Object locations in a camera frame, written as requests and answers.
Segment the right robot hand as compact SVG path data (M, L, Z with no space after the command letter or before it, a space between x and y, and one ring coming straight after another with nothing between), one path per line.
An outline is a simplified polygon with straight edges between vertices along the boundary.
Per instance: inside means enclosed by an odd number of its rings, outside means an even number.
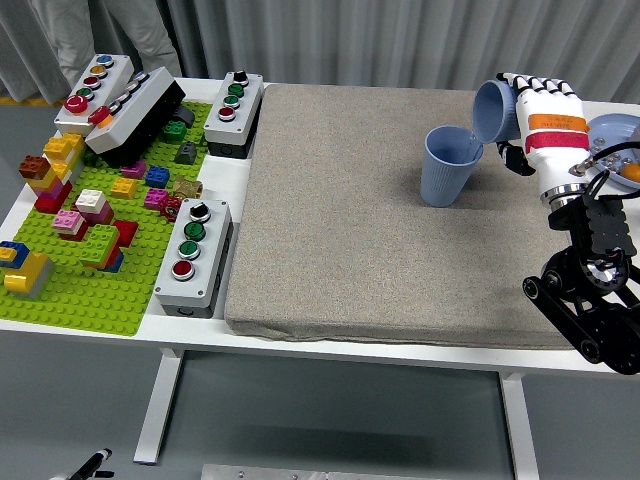
M561 79L517 73L496 78L515 94L517 145L496 144L505 166L521 175L539 177L539 192L578 183L569 170L589 157L588 125L583 102Z

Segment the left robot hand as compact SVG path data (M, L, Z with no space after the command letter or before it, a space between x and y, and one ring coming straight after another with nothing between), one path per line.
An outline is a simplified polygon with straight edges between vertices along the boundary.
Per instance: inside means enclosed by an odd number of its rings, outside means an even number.
M56 474L51 477L51 480L113 479L115 476L113 471L101 469L111 455L112 450L109 448L98 450L75 471Z

